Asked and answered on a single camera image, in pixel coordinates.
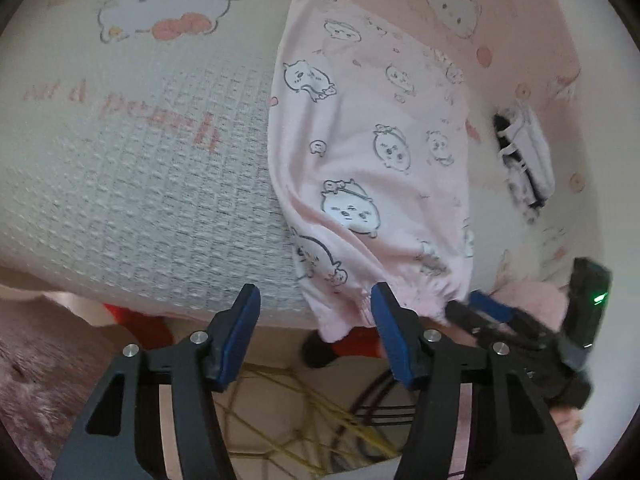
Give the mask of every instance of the floor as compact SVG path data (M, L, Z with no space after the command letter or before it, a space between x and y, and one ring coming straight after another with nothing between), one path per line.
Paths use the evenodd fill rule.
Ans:
M70 310L86 319L94 326L105 326L113 323L101 304L78 298L72 294L55 293L54 299ZM183 319L170 319L169 325L175 340L188 337L196 330L202 330L206 324ZM254 332L245 362L279 368L292 368L298 377L308 386L321 392L341 407L348 408L358 394L386 369L386 362L369 358L343 358L321 370L308 370L299 358L299 349L306 337L303 330L258 327ZM216 395L215 399L226 406L230 391ZM173 432L173 415L171 408L171 387L161 387L161 426L164 444L165 463L170 480L182 478L175 447ZM239 389L234 411L241 415L271 438L286 440L286 436L302 426L304 420L304 404L300 394L292 393L276 384L263 380L245 380ZM218 418L224 427L223 413L219 410ZM318 424L320 440L329 444L332 430L326 425ZM246 430L241 424L230 420L228 434L225 435L230 450L242 452L265 452L270 446L255 434ZM302 453L299 447L292 450ZM275 460L287 472L261 460L233 458L239 480L290 480L296 478L307 480L313 478L310 473L293 460L278 454Z

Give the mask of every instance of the hello kitty print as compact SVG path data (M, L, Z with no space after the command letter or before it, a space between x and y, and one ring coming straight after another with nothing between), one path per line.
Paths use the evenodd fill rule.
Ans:
M440 316L471 271L462 71L349 0L293 0L277 64L271 179L322 336L372 325L379 281Z
M100 40L151 34L158 41L211 34L230 0L108 0L98 12Z
M470 38L476 31L481 7L473 0L427 0L437 18L456 36Z

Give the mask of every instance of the black cable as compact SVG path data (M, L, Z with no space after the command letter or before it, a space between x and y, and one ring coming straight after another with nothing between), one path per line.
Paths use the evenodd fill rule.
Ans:
M415 413L415 405L410 404L402 404L398 406L380 406L380 404L388 397L394 387L398 384L391 373L391 370L386 370L378 375L369 386L367 386L364 391L357 397L357 399L353 402L349 409L349 413L351 415L356 415L361 419L364 426L369 427L386 427L386 426L408 426L413 422L413 417ZM373 396L376 391L377 394L373 398L370 404L365 405L369 397ZM391 413L391 414L380 414L376 415L378 411L386 411L389 412L391 410L413 410L411 413ZM377 419L392 419L392 418L407 418L408 420L401 421L393 421L393 422L377 422ZM331 451L329 453L329 462L333 472L341 472L346 471L348 466L345 464L344 458L335 452L340 444L342 436L344 435L345 428L343 426L339 427L334 433L334 439L331 442ZM371 455L367 452L366 443L358 438L356 440L356 448L361 453L361 455L369 460L370 462L382 462L386 460L386 457L383 455ZM463 475L465 473L464 470L456 471L455 473L450 473L447 478L452 478L455 476Z
M377 388L379 388L381 384L385 383L385 381L388 381L389 378L393 378L391 370L385 370L375 379L373 379L369 386L367 386L364 391L356 398L356 400L353 401L353 404L349 409L349 413L351 413L351 415L355 415L357 412L359 412L362 408L362 405L369 398L369 396ZM345 428L343 426L340 426L335 431L334 438L332 439L330 446L329 464L331 465L332 471L334 473L347 471L347 467L345 467L344 465L344 458L340 454L335 452L335 450L338 449L338 445L340 444L342 436L344 435L344 431Z
M391 390L393 390L396 387L396 384L398 384L398 381L396 381L393 378L393 376L388 378L386 383L382 386L382 389L378 392L376 397L374 397L374 400L371 403L371 406L366 411L365 415L362 417L362 423L364 426L373 426L372 424L373 414L377 410L380 403L386 399L386 397L391 392ZM377 462L382 462L383 460L386 459L386 456L382 454L369 454L367 452L366 443L360 437L358 437L356 440L356 448L358 449L360 454L370 462L377 463Z

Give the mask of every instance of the red object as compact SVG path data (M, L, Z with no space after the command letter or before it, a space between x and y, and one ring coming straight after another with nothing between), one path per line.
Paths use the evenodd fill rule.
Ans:
M174 344L174 336L161 317L152 317L128 308L104 304L115 322L133 334L145 350Z
M331 345L340 357L362 355L364 357L380 357L380 336L375 328L353 328L345 338Z

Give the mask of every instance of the green led light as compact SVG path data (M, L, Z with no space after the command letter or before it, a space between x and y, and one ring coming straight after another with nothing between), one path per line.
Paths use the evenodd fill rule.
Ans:
M593 304L596 304L596 305L601 304L608 295L609 293L605 292L604 294L596 296L595 298L593 298Z

